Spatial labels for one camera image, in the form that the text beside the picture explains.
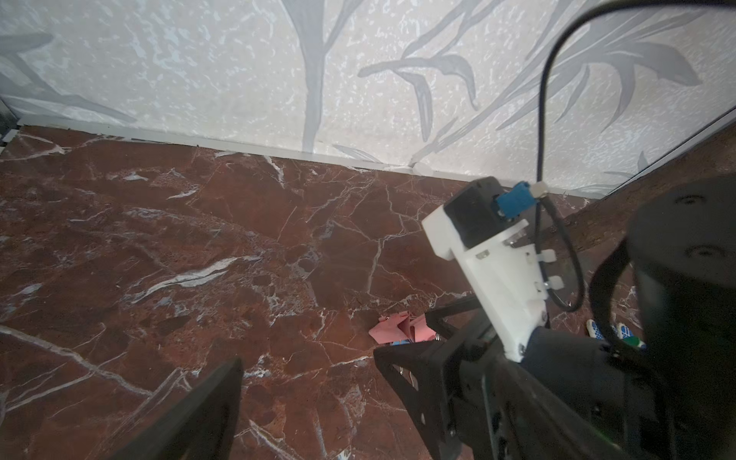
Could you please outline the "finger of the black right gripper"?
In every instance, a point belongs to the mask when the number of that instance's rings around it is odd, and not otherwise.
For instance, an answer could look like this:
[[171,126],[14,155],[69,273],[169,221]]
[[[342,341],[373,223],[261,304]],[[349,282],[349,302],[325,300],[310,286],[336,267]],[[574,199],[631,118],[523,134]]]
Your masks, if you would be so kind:
[[450,339],[462,329],[477,312],[483,312],[481,303],[474,294],[455,299],[425,313],[427,327],[436,333],[439,339]]
[[453,338],[379,347],[374,362],[433,459],[475,459],[477,341]]

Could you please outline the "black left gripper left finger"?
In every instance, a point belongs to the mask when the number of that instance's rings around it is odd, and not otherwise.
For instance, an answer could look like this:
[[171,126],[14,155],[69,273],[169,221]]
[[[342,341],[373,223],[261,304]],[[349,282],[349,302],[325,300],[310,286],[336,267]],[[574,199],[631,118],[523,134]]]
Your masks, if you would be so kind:
[[227,459],[239,420],[243,363],[229,360],[113,459]]

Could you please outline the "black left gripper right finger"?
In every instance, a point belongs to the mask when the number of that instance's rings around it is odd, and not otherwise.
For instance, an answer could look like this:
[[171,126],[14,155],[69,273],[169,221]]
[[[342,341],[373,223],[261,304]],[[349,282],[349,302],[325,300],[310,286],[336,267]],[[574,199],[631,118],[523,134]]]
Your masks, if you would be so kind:
[[625,459],[560,398],[521,367],[490,367],[481,388],[488,419],[481,450],[488,459]]

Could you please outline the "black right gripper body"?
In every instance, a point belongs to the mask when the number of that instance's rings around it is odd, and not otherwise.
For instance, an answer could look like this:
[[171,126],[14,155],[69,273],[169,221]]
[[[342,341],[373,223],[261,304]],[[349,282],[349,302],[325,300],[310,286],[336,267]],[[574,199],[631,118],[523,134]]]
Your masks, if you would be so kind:
[[440,322],[442,344],[430,356],[438,385],[427,397],[437,418],[425,410],[425,440],[433,459],[457,459],[469,448],[475,459],[512,457],[508,421],[493,389],[496,359],[503,347],[488,321],[471,321],[461,328]]

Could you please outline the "large pink binder clip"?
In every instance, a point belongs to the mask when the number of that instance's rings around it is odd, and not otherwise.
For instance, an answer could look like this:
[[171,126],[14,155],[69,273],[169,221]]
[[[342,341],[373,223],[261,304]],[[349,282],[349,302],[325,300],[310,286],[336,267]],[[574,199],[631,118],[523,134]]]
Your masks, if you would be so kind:
[[424,314],[415,316],[410,312],[396,312],[382,316],[379,322],[369,331],[380,345],[400,345],[435,340],[437,333],[427,324]]

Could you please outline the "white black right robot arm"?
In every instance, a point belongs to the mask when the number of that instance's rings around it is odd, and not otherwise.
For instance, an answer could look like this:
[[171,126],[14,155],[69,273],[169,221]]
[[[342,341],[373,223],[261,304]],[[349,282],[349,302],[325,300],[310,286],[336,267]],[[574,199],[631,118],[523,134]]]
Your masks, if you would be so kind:
[[594,272],[600,337],[551,330],[551,250],[517,245],[542,183],[470,183],[423,222],[473,294],[431,310],[435,341],[374,360],[435,459],[731,459],[735,178],[656,197]]

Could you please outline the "blue dotted white work glove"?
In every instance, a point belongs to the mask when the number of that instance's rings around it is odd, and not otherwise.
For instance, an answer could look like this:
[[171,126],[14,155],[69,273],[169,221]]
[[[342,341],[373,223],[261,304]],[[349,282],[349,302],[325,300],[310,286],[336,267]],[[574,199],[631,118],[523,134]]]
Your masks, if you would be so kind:
[[[613,331],[615,332],[616,336],[626,344],[641,350],[644,350],[646,348],[646,344],[639,337],[634,335],[632,330],[625,324],[617,323],[615,326],[613,326]],[[588,333],[589,337],[596,338],[598,340],[605,339],[600,328],[593,319],[589,319],[586,322],[586,332]]]

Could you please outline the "artificial pink cherry blossom tree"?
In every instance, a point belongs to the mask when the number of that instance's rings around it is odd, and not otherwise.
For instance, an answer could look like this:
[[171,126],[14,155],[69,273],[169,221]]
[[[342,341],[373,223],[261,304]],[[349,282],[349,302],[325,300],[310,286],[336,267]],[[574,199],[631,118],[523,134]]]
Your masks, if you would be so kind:
[[670,189],[735,171],[735,125],[603,199],[555,197],[585,270],[596,268],[624,237],[636,210]]

